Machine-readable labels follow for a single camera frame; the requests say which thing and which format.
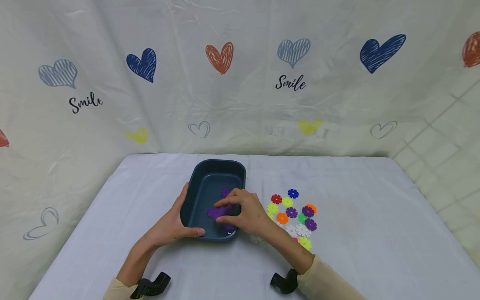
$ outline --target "orange snowflake piece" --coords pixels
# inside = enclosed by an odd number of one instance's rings
[[[282,225],[285,225],[286,223],[288,223],[288,216],[286,213],[278,213],[276,215],[276,220],[282,224]]]
[[[317,214],[317,208],[313,205],[313,204],[307,204],[306,206],[308,206],[309,208],[313,209],[313,212],[315,214]]]

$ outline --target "heart doodle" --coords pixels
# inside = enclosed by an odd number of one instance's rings
[[[376,39],[369,39],[360,51],[361,63],[363,63],[370,74],[373,74],[402,48],[406,39],[406,35],[397,35],[390,38],[382,46]]]
[[[463,46],[462,58],[466,68],[480,64],[480,31],[468,37]]]
[[[129,138],[136,141],[139,144],[145,144],[148,141],[148,130],[147,128],[140,128],[136,133],[127,131],[125,132]]]
[[[57,60],[53,67],[43,65],[38,68],[38,76],[48,86],[69,86],[75,88],[77,68],[69,60]]]
[[[370,128],[370,134],[374,138],[380,140],[386,137],[387,135],[389,135],[390,133],[392,133],[392,131],[395,130],[396,126],[397,126],[397,122],[395,121],[388,122],[384,126],[380,124],[375,124],[372,126],[372,128]]]
[[[135,74],[153,83],[156,69],[156,54],[153,49],[147,48],[142,53],[142,59],[136,55],[127,55],[127,65]]]
[[[52,217],[47,221],[45,217],[48,214]],[[55,208],[47,207],[43,210],[42,216],[40,216],[40,222],[42,222],[42,225],[24,234],[24,240],[36,240],[54,231],[59,223],[59,213]]]
[[[288,62],[293,69],[295,64],[307,54],[308,50],[310,50],[309,39],[301,38],[295,43],[292,43],[291,40],[286,39],[280,43],[276,54],[278,55],[278,58]]]
[[[8,141],[3,131],[0,129],[0,147],[9,147],[9,146],[10,146],[10,142]]]
[[[198,126],[196,124],[188,124],[188,129],[195,135],[198,135],[201,138],[206,138],[210,132],[210,124],[208,122],[202,121]]]
[[[219,71],[220,74],[223,75],[230,69],[233,59],[232,42],[227,42],[225,45],[223,45],[221,54],[218,53],[218,50],[212,45],[207,45],[205,48],[205,53],[207,54],[207,58],[212,66],[215,68],[215,70]]]
[[[321,124],[322,120],[320,119],[313,120],[312,123],[307,120],[301,120],[299,122],[299,129],[304,135],[312,135],[317,131]]]

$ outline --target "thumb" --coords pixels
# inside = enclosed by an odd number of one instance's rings
[[[217,223],[222,223],[222,224],[232,224],[233,226],[239,227],[237,223],[237,218],[236,216],[219,216],[215,221]]]
[[[194,227],[194,228],[184,227],[180,232],[180,235],[182,238],[197,238],[197,237],[201,237],[204,234],[205,234],[205,229],[198,228],[198,227]]]

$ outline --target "beige sleeve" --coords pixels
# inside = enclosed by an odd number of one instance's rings
[[[366,300],[318,255],[310,269],[297,276],[297,281],[300,291],[310,300]]]
[[[103,300],[130,300],[130,295],[132,295],[136,288],[137,284],[132,287],[127,287],[118,279],[114,278],[103,295]]]

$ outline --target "yellow snowflake piece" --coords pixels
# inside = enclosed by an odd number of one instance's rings
[[[285,207],[292,207],[293,206],[293,200],[289,197],[285,197],[285,198],[282,199],[282,204]]]
[[[278,206],[275,203],[269,203],[267,205],[267,212],[269,212],[271,214],[278,213]]]
[[[300,243],[300,245],[302,245],[303,248],[307,249],[308,251],[312,249],[312,243],[308,238],[300,237],[298,238],[298,242]]]

